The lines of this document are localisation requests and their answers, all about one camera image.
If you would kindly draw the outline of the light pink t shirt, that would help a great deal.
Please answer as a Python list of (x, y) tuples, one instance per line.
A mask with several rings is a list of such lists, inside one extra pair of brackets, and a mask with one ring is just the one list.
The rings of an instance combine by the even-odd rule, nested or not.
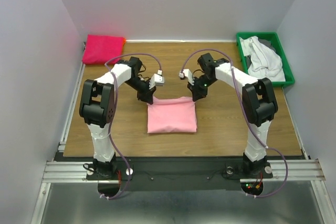
[(197, 132), (195, 102), (191, 97), (153, 98), (148, 104), (147, 129), (149, 134)]

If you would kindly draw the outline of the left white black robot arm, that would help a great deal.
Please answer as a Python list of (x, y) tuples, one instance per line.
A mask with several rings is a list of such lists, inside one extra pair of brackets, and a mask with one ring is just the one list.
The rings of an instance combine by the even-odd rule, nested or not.
[(87, 79), (82, 88), (79, 115), (84, 119), (93, 142), (92, 164), (85, 164), (89, 176), (113, 178), (117, 173), (116, 153), (111, 143), (111, 124), (116, 111), (117, 92), (126, 83), (137, 91), (137, 99), (153, 103), (155, 84), (140, 76), (142, 61), (137, 57), (119, 60), (111, 70), (94, 80)]

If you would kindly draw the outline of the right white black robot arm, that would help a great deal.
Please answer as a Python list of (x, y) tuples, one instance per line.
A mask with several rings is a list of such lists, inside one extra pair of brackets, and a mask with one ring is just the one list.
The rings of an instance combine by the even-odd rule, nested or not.
[(244, 175), (253, 177), (267, 165), (268, 130), (278, 104), (271, 80), (258, 79), (233, 66), (229, 56), (214, 59), (210, 53), (201, 55), (197, 60), (203, 73), (199, 77), (185, 67), (179, 72), (180, 79), (187, 79), (187, 88), (194, 102), (208, 94), (208, 87), (222, 81), (236, 91), (238, 101), (248, 126), (247, 146), (243, 152), (241, 170)]

